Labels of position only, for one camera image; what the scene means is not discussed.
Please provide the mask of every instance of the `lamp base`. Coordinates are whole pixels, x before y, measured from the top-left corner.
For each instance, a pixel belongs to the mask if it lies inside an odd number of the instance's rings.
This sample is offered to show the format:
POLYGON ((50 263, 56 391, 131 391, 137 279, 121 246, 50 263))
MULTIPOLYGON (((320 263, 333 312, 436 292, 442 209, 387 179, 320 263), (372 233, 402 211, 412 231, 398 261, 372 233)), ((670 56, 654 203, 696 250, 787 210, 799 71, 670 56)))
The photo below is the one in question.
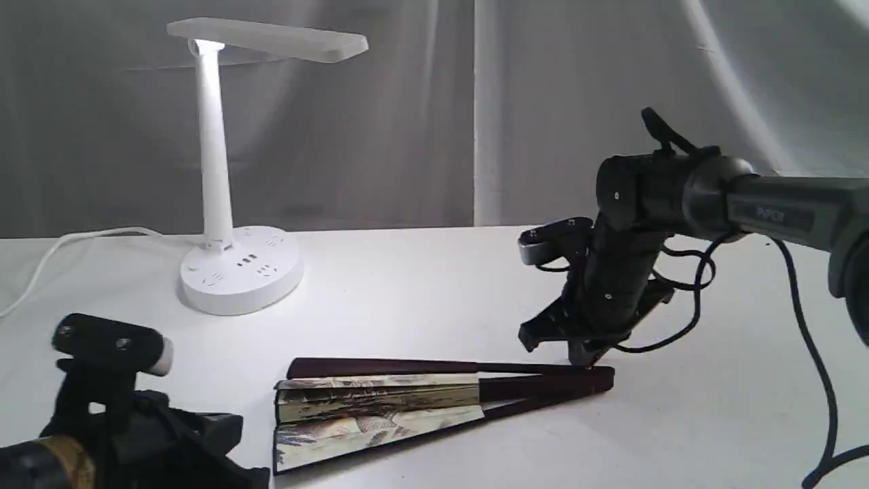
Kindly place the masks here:
POLYGON ((196 309, 218 316, 247 314, 272 305, 302 280, 299 244, 284 230, 247 226, 233 230, 224 252, 201 246, 181 263, 184 295, 196 309))

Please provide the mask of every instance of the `white cylinder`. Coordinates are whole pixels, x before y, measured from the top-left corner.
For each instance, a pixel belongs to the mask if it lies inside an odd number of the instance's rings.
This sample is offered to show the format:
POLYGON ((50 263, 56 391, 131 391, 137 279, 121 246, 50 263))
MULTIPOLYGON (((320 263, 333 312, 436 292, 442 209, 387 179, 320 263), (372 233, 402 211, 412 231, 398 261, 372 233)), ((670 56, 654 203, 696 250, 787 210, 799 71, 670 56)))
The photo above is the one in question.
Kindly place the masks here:
POLYGON ((189 47, 196 56, 205 246, 210 251, 222 252, 233 244, 229 170, 223 135, 220 69, 217 64, 223 44, 196 40, 190 41, 189 47))

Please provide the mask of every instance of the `white table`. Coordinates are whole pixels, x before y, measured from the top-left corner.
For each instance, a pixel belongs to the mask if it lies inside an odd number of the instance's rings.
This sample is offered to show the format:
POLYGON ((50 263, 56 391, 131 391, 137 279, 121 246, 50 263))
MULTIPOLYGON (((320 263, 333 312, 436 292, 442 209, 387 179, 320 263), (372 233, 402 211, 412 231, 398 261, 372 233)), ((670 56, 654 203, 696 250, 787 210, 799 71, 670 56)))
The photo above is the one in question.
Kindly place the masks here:
MULTIPOLYGON (((519 323, 559 292, 563 275, 526 267, 520 228, 302 233, 307 275, 264 311, 211 317, 179 301, 186 247, 154 238, 99 238, 62 248, 34 296, 0 323, 0 445, 37 435, 61 381, 50 333, 73 311, 154 327, 172 338, 165 378, 139 386, 174 406, 245 418, 231 453, 270 465, 272 385, 296 356, 455 358, 565 363, 566 348, 525 353, 519 323)), ((797 487, 817 462, 826 404, 800 340, 785 267, 767 240, 715 254, 700 326, 645 355, 609 353, 615 388, 590 399, 504 419, 407 450, 387 450, 281 476, 277 487, 797 487)), ((50 240, 0 241, 0 303, 22 289, 50 240)), ((690 239, 672 246, 701 247, 690 239)), ((826 255, 792 247, 806 317, 833 376, 839 450, 869 441, 869 352, 844 302, 826 291, 826 255)), ((662 258, 688 280, 695 261, 662 258)), ((635 332, 646 344, 680 329, 690 294, 658 308, 635 332)), ((866 486, 869 463, 822 487, 866 486)))

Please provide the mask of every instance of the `gray curtain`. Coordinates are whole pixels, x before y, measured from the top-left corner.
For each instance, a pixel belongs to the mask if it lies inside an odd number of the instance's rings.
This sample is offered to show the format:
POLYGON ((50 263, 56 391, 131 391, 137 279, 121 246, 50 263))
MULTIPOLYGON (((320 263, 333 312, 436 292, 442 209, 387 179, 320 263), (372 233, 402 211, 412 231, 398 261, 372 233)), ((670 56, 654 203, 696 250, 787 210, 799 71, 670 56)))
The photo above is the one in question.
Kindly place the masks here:
POLYGON ((226 17, 358 32, 341 64, 222 53, 237 224, 473 223, 473 3, 0 3, 0 237, 144 225, 201 232, 195 72, 166 23, 226 17))
POLYGON ((655 107, 764 172, 867 176, 860 0, 18 0, 0 3, 0 237, 199 232, 192 59, 211 16, 360 32, 319 65, 226 49, 235 221, 531 224, 596 212, 655 107))

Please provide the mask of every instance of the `desk lamp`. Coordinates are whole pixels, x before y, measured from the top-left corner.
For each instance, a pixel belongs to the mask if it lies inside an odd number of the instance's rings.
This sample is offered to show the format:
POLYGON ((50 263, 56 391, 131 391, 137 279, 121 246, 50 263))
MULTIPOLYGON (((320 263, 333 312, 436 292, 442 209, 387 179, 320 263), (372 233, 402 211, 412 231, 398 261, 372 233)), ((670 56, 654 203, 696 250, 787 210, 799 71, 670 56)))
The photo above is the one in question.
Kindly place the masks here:
POLYGON ((299 244, 286 231, 268 226, 233 229, 218 53, 229 44, 336 63, 368 50, 368 40, 359 34, 206 17, 173 22, 166 30, 187 38, 196 57, 205 239, 182 261, 184 295, 210 314, 258 311, 293 291, 304 267, 299 244))

